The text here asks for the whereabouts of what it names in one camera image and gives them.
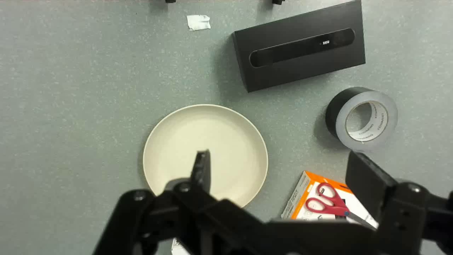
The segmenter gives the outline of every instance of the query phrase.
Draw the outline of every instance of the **tape core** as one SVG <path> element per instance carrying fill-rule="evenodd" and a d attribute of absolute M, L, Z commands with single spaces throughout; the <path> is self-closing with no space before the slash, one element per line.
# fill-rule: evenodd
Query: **tape core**
<path fill-rule="evenodd" d="M 349 125 L 346 125 L 346 134 L 357 142 L 370 142 L 370 141 L 380 138 L 386 132 L 386 129 L 388 127 L 388 120 L 390 120 L 387 108 L 380 103 L 371 101 L 371 103 L 366 103 L 366 104 L 356 107 L 349 114 L 347 122 L 350 121 L 352 114 L 364 105 L 369 105 L 371 110 L 371 115 L 370 115 L 367 125 L 364 128 L 362 128 L 360 131 L 350 131 Z"/>

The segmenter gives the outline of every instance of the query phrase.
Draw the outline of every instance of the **red scissors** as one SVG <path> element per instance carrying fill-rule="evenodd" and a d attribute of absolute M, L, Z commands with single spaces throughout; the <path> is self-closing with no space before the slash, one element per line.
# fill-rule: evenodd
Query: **red scissors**
<path fill-rule="evenodd" d="M 315 197 L 309 199 L 306 202 L 306 207 L 308 207 L 309 212 L 319 213 L 319 214 L 333 214 L 333 216 L 339 216 L 339 217 L 349 217 L 349 219 L 363 224 L 364 227 L 376 230 L 374 226 L 371 226 L 370 223 L 367 223 L 366 220 L 363 220 L 357 214 L 353 214 L 349 210 L 349 207 L 346 206 L 346 203 L 342 200 L 342 197 L 339 196 L 337 190 L 332 185 L 321 183 L 316 188 L 316 195 L 322 200 L 321 199 L 315 199 Z"/>

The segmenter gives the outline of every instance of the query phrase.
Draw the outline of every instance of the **plate rim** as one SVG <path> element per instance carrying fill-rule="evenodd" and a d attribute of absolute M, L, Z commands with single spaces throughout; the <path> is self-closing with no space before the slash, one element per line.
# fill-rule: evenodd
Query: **plate rim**
<path fill-rule="evenodd" d="M 268 179 L 268 172 L 270 172 L 270 152 L 268 152 L 268 146 L 267 146 L 267 142 L 262 137 L 262 134 L 260 132 L 260 129 L 254 125 L 254 122 L 251 122 L 247 117 L 244 117 L 243 114 L 231 110 L 231 108 L 227 108 L 227 107 L 223 107 L 223 105 L 216 105 L 216 104 L 195 104 L 195 105 L 187 105 L 187 107 L 183 107 L 183 108 L 179 108 L 173 112 L 170 112 L 169 115 L 166 115 L 163 120 L 161 120 L 158 122 L 158 125 L 155 125 L 153 131 L 151 132 L 151 135 L 148 137 L 146 139 L 146 144 L 145 144 L 145 148 L 144 148 L 144 154 L 142 154 L 142 168 L 144 168 L 144 175 L 145 175 L 145 180 L 146 180 L 146 185 L 149 186 L 149 189 L 153 192 L 153 188 L 151 186 L 149 180 L 148 180 L 148 175 L 146 175 L 146 168 L 145 168 L 145 154 L 149 148 L 149 144 L 151 144 L 151 138 L 156 134 L 156 131 L 170 118 L 173 118 L 175 115 L 183 112 L 183 111 L 189 111 L 189 110 L 195 110 L 195 108 L 217 108 L 217 110 L 223 110 L 223 111 L 227 111 L 227 112 L 231 112 L 237 117 L 240 117 L 241 120 L 244 120 L 245 122 L 248 122 L 253 129 L 258 134 L 258 138 L 260 138 L 260 142 L 261 145 L 264 146 L 265 149 L 265 176 L 264 176 L 264 180 L 260 183 L 260 189 L 258 192 L 250 199 L 247 200 L 244 205 L 238 205 L 240 207 L 245 207 L 248 206 L 251 202 L 255 200 L 255 197 L 260 195 L 260 192 L 264 189 L 265 183 L 267 183 L 267 179 Z"/>

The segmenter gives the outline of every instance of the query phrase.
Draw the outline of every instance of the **scissors handle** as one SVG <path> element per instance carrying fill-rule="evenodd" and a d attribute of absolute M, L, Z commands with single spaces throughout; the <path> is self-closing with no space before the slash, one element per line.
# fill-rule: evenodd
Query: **scissors handle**
<path fill-rule="evenodd" d="M 321 183 L 316 189 L 316 195 L 319 197 L 323 197 L 325 200 L 329 200 L 336 207 L 346 207 L 345 202 L 339 196 L 337 190 L 329 185 L 329 183 Z"/>
<path fill-rule="evenodd" d="M 330 206 L 315 197 L 306 202 L 306 207 L 309 212 L 319 213 L 319 214 L 335 214 L 335 216 L 345 217 L 349 213 L 347 207 Z"/>

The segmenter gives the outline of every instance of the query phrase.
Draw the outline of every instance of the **paper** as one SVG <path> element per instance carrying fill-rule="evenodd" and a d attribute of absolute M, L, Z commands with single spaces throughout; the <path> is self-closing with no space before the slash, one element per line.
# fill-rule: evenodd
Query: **paper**
<path fill-rule="evenodd" d="M 187 25 L 190 32 L 197 32 L 197 30 L 210 30 L 211 23 L 210 23 L 209 16 L 187 16 Z"/>

